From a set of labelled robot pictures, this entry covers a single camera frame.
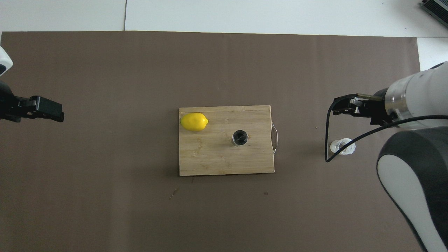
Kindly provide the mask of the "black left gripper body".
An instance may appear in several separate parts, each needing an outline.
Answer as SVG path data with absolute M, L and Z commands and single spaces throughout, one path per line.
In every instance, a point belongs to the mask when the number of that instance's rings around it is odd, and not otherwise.
M 0 82 L 0 117 L 1 119 L 8 121 L 16 121 L 15 116 L 8 115 L 11 107 L 16 105 L 16 97 L 13 95 L 10 87 L 4 83 Z

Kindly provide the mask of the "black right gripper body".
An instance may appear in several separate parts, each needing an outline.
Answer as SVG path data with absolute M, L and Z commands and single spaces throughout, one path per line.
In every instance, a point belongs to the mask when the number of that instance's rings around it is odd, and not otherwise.
M 387 113 L 385 108 L 385 96 L 388 88 L 377 91 L 373 96 L 378 96 L 381 101 L 374 101 L 373 112 L 371 116 L 371 125 L 385 126 L 393 123 L 394 117 Z

